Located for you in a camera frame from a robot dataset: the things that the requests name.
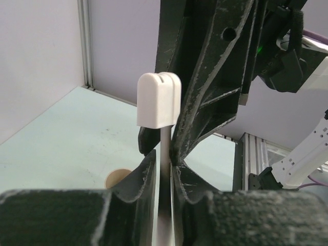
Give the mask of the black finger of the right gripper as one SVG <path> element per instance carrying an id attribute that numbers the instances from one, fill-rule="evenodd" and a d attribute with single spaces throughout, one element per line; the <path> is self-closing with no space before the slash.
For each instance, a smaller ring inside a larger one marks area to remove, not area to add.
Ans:
<path id="1" fill-rule="evenodd" d="M 187 1 L 161 1 L 155 73 L 161 79 L 177 76 L 177 63 L 181 57 L 182 41 L 187 18 Z M 160 129 L 141 127 L 138 135 L 139 151 L 148 155 L 160 141 Z"/>

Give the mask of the beige plastic cup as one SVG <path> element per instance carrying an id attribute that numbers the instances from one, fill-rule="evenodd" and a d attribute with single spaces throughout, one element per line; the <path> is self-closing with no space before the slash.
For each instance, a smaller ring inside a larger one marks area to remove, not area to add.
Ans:
<path id="1" fill-rule="evenodd" d="M 105 188 L 110 189 L 124 178 L 126 178 L 132 171 L 129 169 L 117 169 L 109 173 L 105 179 Z"/>

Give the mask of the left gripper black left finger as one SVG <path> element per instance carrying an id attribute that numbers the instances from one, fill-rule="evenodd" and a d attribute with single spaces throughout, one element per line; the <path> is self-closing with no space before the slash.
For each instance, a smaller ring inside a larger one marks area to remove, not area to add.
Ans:
<path id="1" fill-rule="evenodd" d="M 106 190 L 10 190 L 1 245 L 151 245 L 156 151 Z"/>

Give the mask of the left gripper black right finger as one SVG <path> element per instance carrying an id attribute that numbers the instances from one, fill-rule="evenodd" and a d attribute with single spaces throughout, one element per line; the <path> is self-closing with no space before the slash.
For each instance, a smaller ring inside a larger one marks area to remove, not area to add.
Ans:
<path id="1" fill-rule="evenodd" d="M 221 192 L 173 167 L 176 245 L 327 245 L 327 205 L 295 191 Z"/>

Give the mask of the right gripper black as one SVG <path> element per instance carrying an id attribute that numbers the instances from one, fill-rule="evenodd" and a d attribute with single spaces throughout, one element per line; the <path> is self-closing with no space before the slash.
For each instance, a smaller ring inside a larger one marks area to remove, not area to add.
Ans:
<path id="1" fill-rule="evenodd" d="M 181 164 L 202 140 L 235 119 L 240 91 L 246 105 L 256 77 L 278 92 L 300 89 L 307 68 L 301 58 L 305 3 L 259 1 L 256 12 L 256 1 L 216 2 L 174 130 L 172 164 Z M 255 15 L 254 64 L 243 83 Z"/>

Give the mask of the white toothbrush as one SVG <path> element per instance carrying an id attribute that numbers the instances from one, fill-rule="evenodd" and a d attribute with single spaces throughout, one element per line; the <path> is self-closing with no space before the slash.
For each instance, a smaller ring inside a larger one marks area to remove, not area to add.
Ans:
<path id="1" fill-rule="evenodd" d="M 172 245 L 171 129 L 180 114 L 181 80 L 161 79 L 156 73 L 143 74 L 137 84 L 137 125 L 160 129 L 159 201 L 156 245 Z"/>

